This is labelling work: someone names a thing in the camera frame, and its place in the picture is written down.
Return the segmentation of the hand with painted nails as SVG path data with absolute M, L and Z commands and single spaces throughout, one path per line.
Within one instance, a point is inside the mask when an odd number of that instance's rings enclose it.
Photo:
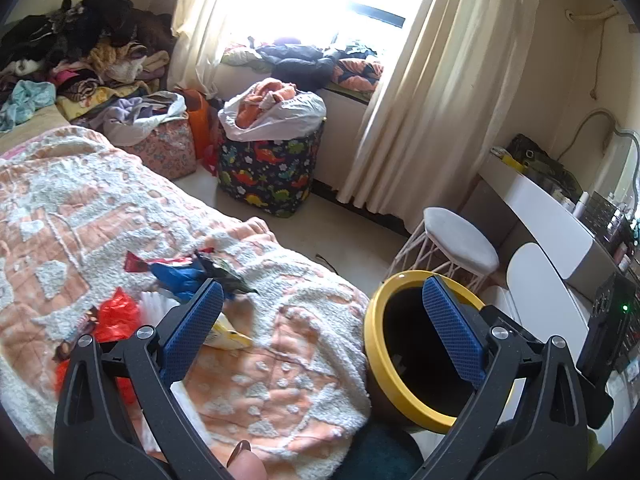
M 228 463 L 228 471 L 235 480 L 267 480 L 267 471 L 262 461 L 249 450 L 241 450 Z

